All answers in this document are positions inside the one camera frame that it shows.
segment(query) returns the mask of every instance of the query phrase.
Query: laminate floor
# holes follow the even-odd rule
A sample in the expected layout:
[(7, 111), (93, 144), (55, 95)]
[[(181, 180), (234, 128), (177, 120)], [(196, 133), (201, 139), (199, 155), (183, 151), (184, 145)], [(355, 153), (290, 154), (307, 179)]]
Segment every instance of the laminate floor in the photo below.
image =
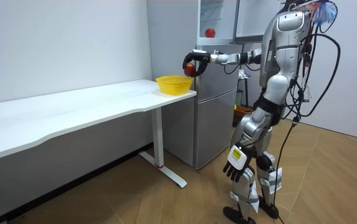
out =
[[(274, 128), (269, 152), (276, 157), (289, 127), (283, 121)], [(183, 189), (136, 156), (10, 223), (228, 224), (222, 208), (236, 203), (222, 172), (227, 153), (195, 170), (165, 151), (166, 166), (188, 183)], [(277, 204), (286, 224), (357, 223), (357, 138), (299, 124), (281, 165)], [(258, 224), (280, 223), (262, 210), (251, 217)]]

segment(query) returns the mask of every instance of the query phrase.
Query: yellow label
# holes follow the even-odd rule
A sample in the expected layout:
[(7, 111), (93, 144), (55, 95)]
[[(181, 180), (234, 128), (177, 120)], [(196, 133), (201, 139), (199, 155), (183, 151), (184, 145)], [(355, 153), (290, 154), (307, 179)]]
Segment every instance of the yellow label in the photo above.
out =
[(232, 155), (234, 155), (236, 159), (239, 159), (241, 156), (240, 152), (236, 149), (234, 149), (234, 151), (232, 152)]

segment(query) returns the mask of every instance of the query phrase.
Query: baseboard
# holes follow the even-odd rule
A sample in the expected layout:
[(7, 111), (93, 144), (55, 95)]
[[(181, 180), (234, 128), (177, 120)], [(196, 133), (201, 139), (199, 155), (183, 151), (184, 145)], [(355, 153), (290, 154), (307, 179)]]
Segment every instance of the baseboard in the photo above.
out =
[(153, 142), (152, 143), (149, 143), (113, 162), (110, 162), (94, 171), (91, 171), (89, 172), (88, 174), (85, 174), (61, 187), (58, 187), (57, 189), (49, 192), (49, 193), (46, 193), (45, 195), (42, 195), (18, 208), (15, 208), (14, 210), (10, 211), (10, 212), (7, 212), (6, 214), (4, 215), (1, 215), (0, 216), (0, 223), (2, 223), (3, 221), (6, 221), (6, 220), (12, 220), (16, 217), (18, 217), (19, 215), (22, 215), (26, 212), (28, 212), (29, 210), (32, 210), (33, 208), (36, 208), (37, 206), (65, 193), (66, 191), (86, 182), (86, 181), (89, 181), (90, 179), (102, 174), (103, 172), (106, 172), (108, 170), (110, 170), (111, 168), (131, 159), (132, 157), (138, 155), (139, 152), (142, 152), (142, 151), (145, 151), (147, 149), (150, 149), (153, 147)]

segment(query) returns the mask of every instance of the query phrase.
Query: sticker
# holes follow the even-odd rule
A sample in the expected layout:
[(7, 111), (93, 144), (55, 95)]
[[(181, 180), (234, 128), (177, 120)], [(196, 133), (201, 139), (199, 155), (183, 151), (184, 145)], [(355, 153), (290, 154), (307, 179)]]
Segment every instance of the sticker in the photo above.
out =
[(268, 60), (271, 60), (271, 57), (272, 57), (272, 51), (270, 51), (270, 52), (268, 53)]
[(241, 156), (240, 152), (238, 150), (236, 150), (236, 149), (234, 149), (234, 151), (232, 152), (232, 155), (234, 155), (234, 157), (236, 159), (239, 159), (240, 156)]

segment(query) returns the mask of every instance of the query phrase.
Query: yellow bowl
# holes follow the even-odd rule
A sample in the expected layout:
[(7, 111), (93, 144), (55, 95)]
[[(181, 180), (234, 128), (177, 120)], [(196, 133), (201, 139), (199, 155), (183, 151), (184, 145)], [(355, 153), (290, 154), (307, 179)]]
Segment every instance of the yellow bowl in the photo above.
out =
[(186, 93), (192, 84), (192, 78), (171, 75), (168, 77), (157, 78), (160, 91), (170, 95), (180, 95)]

